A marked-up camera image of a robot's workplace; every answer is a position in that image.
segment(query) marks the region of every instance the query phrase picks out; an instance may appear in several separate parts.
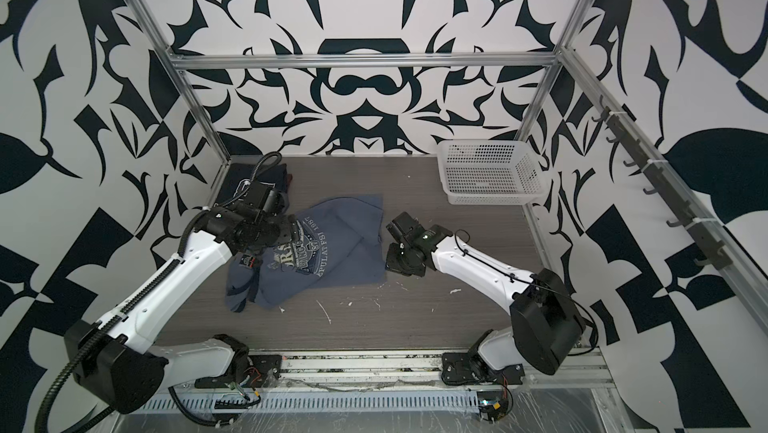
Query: white plastic basket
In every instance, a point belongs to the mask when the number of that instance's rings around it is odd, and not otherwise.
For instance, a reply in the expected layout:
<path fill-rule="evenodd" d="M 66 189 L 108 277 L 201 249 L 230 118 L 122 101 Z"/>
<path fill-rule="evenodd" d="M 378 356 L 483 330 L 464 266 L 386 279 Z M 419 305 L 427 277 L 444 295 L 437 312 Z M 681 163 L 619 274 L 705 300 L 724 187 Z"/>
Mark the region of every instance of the white plastic basket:
<path fill-rule="evenodd" d="M 452 205 L 524 205 L 547 193 L 538 156 L 523 141 L 442 141 L 438 165 Z"/>

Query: white scrap on table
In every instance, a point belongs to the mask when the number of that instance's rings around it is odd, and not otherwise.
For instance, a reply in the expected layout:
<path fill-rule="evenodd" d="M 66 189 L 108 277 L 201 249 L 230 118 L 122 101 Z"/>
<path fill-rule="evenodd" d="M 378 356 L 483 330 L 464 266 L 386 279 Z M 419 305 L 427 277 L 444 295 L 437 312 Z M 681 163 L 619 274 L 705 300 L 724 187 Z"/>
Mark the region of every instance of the white scrap on table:
<path fill-rule="evenodd" d="M 320 305 L 320 307 L 322 308 L 322 304 L 320 302 L 317 302 L 317 304 Z M 326 311 L 325 308 L 322 308 L 322 312 L 326 314 L 326 318 L 328 318 L 328 324 L 330 325 L 331 324 L 331 317 L 328 315 L 328 312 Z"/>

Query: robotic arm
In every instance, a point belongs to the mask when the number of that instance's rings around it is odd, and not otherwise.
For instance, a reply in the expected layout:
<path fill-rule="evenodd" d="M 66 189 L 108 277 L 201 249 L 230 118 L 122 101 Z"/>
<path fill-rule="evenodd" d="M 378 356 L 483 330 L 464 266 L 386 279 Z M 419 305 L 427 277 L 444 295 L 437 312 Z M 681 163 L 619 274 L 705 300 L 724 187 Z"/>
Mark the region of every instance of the robotic arm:
<path fill-rule="evenodd" d="M 182 235 L 178 253 L 134 294 L 96 323 L 80 320 L 67 331 L 70 362 L 44 397 L 35 424 L 38 433 L 48 430 L 53 400 L 70 374 L 110 405 L 107 413 L 115 409 L 124 414 L 141 407 L 157 390 L 187 381 L 214 377 L 237 388 L 245 380 L 249 349 L 228 335 L 174 347 L 154 342 L 173 313 L 232 255 L 259 258 L 267 247 L 298 239 L 295 217 L 280 214 L 280 193 L 254 181 L 259 166 L 239 196 L 198 213 Z M 581 316 L 551 271 L 536 275 L 506 265 L 443 227 L 424 229 L 406 212 L 387 229 L 396 240 L 387 254 L 390 271 L 423 276 L 429 267 L 456 276 L 509 312 L 510 328 L 486 332 L 468 352 L 466 371 L 474 382 L 488 381 L 494 372 L 523 361 L 552 375 L 584 331 Z M 452 383 L 446 377 L 444 381 Z"/>

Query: black and white patterned wall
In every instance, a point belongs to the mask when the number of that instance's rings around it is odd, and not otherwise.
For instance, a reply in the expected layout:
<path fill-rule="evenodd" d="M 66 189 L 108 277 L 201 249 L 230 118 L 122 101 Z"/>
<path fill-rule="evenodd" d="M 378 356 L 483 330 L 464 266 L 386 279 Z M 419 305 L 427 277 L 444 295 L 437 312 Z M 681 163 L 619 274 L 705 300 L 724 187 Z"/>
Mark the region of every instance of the black and white patterned wall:
<path fill-rule="evenodd" d="M 768 0 L 596 0 L 576 41 L 640 128 L 768 268 Z M 768 339 L 562 73 L 531 143 L 552 174 L 534 207 L 641 428 L 768 430 Z"/>
<path fill-rule="evenodd" d="M 30 431 L 95 320 L 176 249 L 220 160 L 122 0 L 0 0 L 0 401 Z M 62 431 L 95 399 L 71 379 Z"/>
<path fill-rule="evenodd" d="M 576 0 L 147 0 L 178 54 L 552 51 Z M 234 155 L 434 153 L 512 137 L 540 67 L 197 71 Z"/>

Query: gray wood-grain tabletop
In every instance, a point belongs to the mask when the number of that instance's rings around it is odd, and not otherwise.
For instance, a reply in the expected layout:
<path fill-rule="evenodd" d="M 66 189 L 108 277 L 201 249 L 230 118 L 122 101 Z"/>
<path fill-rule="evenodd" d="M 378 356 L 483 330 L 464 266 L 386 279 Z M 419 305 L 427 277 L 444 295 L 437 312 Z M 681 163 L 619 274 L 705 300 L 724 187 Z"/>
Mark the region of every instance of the gray wood-grain tabletop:
<path fill-rule="evenodd" d="M 382 195 L 382 255 L 392 240 L 384 226 L 407 211 L 426 228 L 465 229 L 471 245 L 505 263 L 534 272 L 542 268 L 522 209 L 448 204 L 434 157 L 293 157 L 284 162 L 293 175 L 291 212 L 333 196 Z M 226 266 L 181 306 L 158 343 L 199 342 L 227 333 L 254 349 L 467 348 L 485 330 L 509 326 L 508 313 L 485 295 L 434 271 L 424 278 L 387 273 L 386 282 L 376 285 L 308 289 L 279 308 L 248 303 L 242 313 L 224 305 L 225 281 Z"/>

